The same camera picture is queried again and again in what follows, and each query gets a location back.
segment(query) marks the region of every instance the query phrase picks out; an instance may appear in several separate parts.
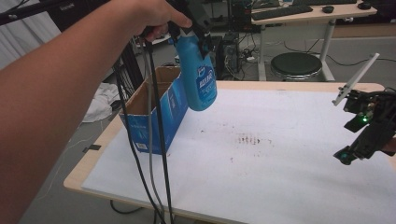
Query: black stool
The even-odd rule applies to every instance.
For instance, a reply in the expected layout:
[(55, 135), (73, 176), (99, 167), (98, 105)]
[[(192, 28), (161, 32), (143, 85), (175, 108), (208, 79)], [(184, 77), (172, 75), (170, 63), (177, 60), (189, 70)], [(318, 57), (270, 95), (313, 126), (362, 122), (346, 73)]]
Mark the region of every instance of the black stool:
[(284, 79), (307, 79), (321, 71), (319, 58), (302, 52), (291, 52), (277, 55), (271, 61), (271, 72)]

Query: bottle label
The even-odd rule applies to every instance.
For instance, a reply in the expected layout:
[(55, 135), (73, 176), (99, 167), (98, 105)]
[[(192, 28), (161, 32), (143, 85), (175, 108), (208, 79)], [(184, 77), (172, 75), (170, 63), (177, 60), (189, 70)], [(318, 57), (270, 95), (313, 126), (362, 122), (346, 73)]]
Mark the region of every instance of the bottle label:
[(205, 101), (216, 88), (215, 74), (211, 66), (204, 65), (198, 68), (196, 84), (200, 100)]

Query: blue bottle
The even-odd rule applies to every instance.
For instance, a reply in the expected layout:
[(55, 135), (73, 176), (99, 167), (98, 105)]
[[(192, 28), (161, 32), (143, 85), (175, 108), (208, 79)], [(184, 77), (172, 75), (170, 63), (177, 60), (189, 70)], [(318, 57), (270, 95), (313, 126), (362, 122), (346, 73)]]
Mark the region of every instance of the blue bottle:
[(202, 58), (198, 49), (198, 37), (193, 31), (185, 34), (180, 30), (176, 50), (189, 108), (203, 111), (215, 102), (218, 94), (215, 71), (209, 55)]

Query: cardboard box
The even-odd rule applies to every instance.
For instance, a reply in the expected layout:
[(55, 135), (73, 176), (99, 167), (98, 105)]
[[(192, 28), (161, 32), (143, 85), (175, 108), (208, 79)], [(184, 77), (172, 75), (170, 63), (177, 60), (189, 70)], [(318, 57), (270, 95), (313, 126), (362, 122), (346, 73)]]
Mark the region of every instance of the cardboard box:
[[(165, 150), (170, 147), (178, 126), (186, 114), (188, 105), (180, 78), (179, 67), (158, 67), (156, 70), (159, 94), (161, 95), (161, 111), (163, 115), (163, 131)], [(154, 89), (151, 94), (151, 128), (152, 153), (162, 154), (160, 133), (155, 105)], [(134, 147), (140, 152), (149, 152), (149, 84), (145, 81), (127, 102), (127, 118), (131, 128)], [(125, 124), (125, 116), (120, 112), (120, 118)]]

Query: gray floor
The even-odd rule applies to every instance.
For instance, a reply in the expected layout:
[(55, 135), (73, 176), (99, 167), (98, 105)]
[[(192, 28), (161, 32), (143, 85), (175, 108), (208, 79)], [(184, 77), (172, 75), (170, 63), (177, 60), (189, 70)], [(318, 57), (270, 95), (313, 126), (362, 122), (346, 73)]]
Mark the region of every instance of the gray floor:
[[(260, 43), (259, 35), (253, 36), (255, 43)], [(290, 41), (288, 48), (297, 50), (308, 50), (315, 40)], [(289, 50), (284, 47), (283, 42), (265, 43), (266, 61), (270, 62), (273, 56)], [(319, 52), (321, 42), (319, 41), (311, 50)], [(253, 49), (254, 43), (251, 37), (246, 37), (240, 44), (240, 49), (248, 47)], [(357, 63), (368, 58), (370, 53), (378, 52), (381, 59), (396, 60), (396, 37), (384, 38), (354, 38), (334, 39), (329, 49), (329, 55), (339, 63)], [(154, 62), (156, 65), (172, 63), (174, 61), (175, 49), (166, 42), (154, 46)], [(143, 61), (138, 56), (139, 64), (143, 69)], [(361, 67), (362, 63), (354, 66), (342, 66), (330, 58), (327, 59), (336, 82), (348, 81)], [(246, 63), (243, 66), (246, 81), (258, 80), (257, 65)], [(376, 61), (361, 82), (379, 83), (385, 87), (396, 88), (396, 62), (379, 60)], [(235, 74), (241, 78), (243, 72)], [(279, 81), (277, 77), (268, 77), (269, 80)], [(49, 174), (41, 190), (37, 193), (31, 206), (21, 219), (21, 224), (32, 223), (152, 223), (153, 212), (142, 209), (131, 215), (120, 215), (115, 213), (109, 204), (109, 200), (96, 198), (90, 195), (80, 194), (64, 188), (63, 182), (73, 167), (84, 156), (84, 148), (91, 145), (108, 125), (110, 118), (96, 121), (95, 123), (82, 123), (74, 136), (68, 143), (64, 153), (61, 155), (53, 170)], [(120, 210), (128, 211), (135, 209), (128, 204), (115, 204)], [(177, 224), (189, 224), (195, 221), (188, 218), (177, 217)]]

